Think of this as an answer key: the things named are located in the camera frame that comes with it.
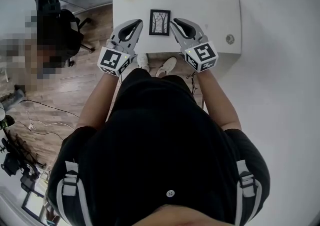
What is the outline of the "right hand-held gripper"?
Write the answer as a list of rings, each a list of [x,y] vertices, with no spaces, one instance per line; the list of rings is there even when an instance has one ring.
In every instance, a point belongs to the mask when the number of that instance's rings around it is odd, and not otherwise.
[[[219,58],[216,48],[198,24],[176,17],[170,22],[170,29],[181,46],[184,61],[194,71],[200,73],[216,65]]]

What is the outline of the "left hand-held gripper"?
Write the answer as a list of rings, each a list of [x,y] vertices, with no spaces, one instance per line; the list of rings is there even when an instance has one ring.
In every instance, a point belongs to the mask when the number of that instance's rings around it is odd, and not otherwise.
[[[132,19],[113,29],[106,46],[101,48],[97,61],[97,66],[102,72],[120,77],[136,57],[134,48],[143,26],[141,19]]]

